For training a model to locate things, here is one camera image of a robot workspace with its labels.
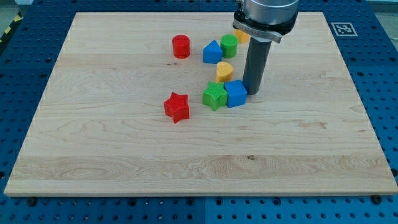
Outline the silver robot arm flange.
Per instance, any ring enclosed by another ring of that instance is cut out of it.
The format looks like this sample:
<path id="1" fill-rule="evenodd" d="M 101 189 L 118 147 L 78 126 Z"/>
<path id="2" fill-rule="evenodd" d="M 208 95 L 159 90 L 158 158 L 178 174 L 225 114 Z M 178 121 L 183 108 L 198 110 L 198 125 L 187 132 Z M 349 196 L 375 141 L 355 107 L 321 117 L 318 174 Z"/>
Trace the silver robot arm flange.
<path id="1" fill-rule="evenodd" d="M 279 43 L 294 27 L 299 0 L 238 1 L 233 27 L 261 41 Z"/>

